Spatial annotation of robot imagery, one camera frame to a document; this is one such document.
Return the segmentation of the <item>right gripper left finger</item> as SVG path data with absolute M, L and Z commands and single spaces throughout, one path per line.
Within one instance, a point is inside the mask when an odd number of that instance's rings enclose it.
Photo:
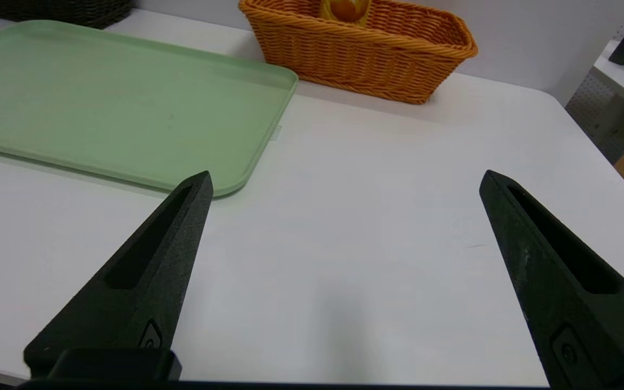
M 24 349 L 32 379 L 60 377 L 62 361 L 177 372 L 171 345 L 213 197 L 208 171 L 174 188 Z

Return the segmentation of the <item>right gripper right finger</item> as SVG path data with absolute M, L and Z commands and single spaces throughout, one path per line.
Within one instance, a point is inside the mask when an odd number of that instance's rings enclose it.
M 479 195 L 548 383 L 624 387 L 624 277 L 508 176 Z

